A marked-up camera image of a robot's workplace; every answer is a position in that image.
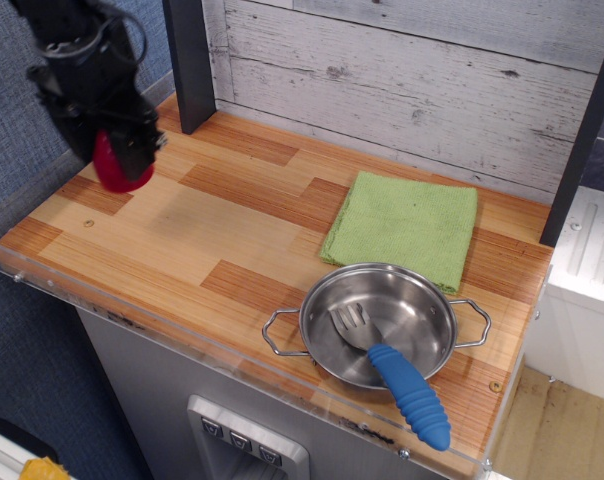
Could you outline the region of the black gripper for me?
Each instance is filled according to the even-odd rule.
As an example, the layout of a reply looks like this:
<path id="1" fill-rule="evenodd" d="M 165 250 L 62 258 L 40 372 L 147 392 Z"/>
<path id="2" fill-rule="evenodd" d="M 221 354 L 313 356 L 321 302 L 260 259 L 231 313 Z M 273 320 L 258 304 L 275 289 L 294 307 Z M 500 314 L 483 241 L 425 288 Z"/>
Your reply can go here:
<path id="1" fill-rule="evenodd" d="M 140 180 L 167 143 L 157 113 L 136 87 L 148 51 L 136 19 L 29 19 L 42 63 L 27 78 L 53 124 L 84 163 L 106 130 L 126 180 Z"/>

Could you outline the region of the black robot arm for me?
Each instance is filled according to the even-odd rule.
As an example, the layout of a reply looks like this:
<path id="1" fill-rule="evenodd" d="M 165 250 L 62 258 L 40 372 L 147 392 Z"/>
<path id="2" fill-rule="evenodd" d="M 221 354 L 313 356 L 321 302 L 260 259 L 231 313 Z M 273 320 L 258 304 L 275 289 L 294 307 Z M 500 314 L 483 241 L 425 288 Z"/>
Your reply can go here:
<path id="1" fill-rule="evenodd" d="M 27 77 L 73 153 L 92 164 L 103 187 L 128 193 L 154 173 L 166 143 L 158 114 L 138 91 L 136 75 L 147 52 L 141 23 L 102 1 L 16 1 L 43 64 Z M 128 31 L 139 29 L 140 46 Z"/>

